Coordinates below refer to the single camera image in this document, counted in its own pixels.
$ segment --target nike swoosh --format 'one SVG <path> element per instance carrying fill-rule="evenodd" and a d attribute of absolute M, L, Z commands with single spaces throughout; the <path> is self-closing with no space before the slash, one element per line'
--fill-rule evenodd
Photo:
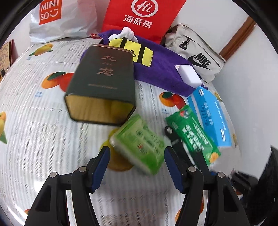
<path fill-rule="evenodd" d="M 202 67 L 202 68 L 204 68 L 204 69 L 211 70 L 211 69 L 207 68 L 206 66 L 204 66 L 204 65 L 202 65 L 202 64 L 200 64 L 200 63 L 195 62 L 195 61 L 193 60 L 193 58 L 194 58 L 195 56 L 196 56 L 196 55 L 191 56 L 191 57 L 188 58 L 188 60 L 190 61 L 191 64 L 193 64 L 193 65 L 195 65 L 195 66 L 198 66 L 198 67 Z"/>

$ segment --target yellow bag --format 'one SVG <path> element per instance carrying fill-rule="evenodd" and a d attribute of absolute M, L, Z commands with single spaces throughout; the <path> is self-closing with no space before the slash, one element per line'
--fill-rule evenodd
<path fill-rule="evenodd" d="M 134 62 L 141 63 L 147 67 L 151 66 L 153 51 L 149 48 L 139 43 L 129 41 L 126 37 L 113 39 L 109 42 L 109 45 L 130 50 L 133 54 Z"/>

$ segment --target white wall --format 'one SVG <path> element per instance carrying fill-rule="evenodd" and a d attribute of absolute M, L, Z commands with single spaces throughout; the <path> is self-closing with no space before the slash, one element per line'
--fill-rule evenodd
<path fill-rule="evenodd" d="M 95 0 L 100 31 L 110 0 Z M 232 0 L 187 0 L 173 25 L 186 23 L 213 49 L 220 52 L 241 27 L 247 14 Z M 30 45 L 30 14 L 15 28 L 7 41 L 14 39 L 18 55 Z"/>
<path fill-rule="evenodd" d="M 270 145 L 278 148 L 277 75 L 278 55 L 256 26 L 213 81 L 236 130 L 241 169 L 257 177 Z"/>

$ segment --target bolt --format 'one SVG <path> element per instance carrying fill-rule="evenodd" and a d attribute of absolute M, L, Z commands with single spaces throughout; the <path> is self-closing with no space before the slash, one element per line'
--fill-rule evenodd
<path fill-rule="evenodd" d="M 219 172 L 217 175 L 218 175 L 220 178 L 225 177 L 225 174 L 224 174 L 224 173 L 222 173 L 222 172 Z"/>
<path fill-rule="evenodd" d="M 168 127 L 167 132 L 171 134 L 173 132 L 173 130 L 170 127 Z"/>
<path fill-rule="evenodd" d="M 86 168 L 86 166 L 81 166 L 80 168 L 79 168 L 79 172 L 85 172 L 87 170 L 87 168 Z"/>
<path fill-rule="evenodd" d="M 195 171 L 196 171 L 196 168 L 193 167 L 193 166 L 190 166 L 190 167 L 188 167 L 188 170 L 189 170 L 190 172 L 195 172 Z"/>
<path fill-rule="evenodd" d="M 57 173 L 56 172 L 52 172 L 51 174 L 50 174 L 50 177 L 56 177 L 57 176 Z"/>

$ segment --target white sponge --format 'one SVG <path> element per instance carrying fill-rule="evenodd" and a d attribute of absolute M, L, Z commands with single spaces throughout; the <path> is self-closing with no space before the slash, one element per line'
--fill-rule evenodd
<path fill-rule="evenodd" d="M 185 84 L 190 85 L 193 88 L 202 85 L 201 79 L 191 65 L 180 65 L 178 73 Z"/>

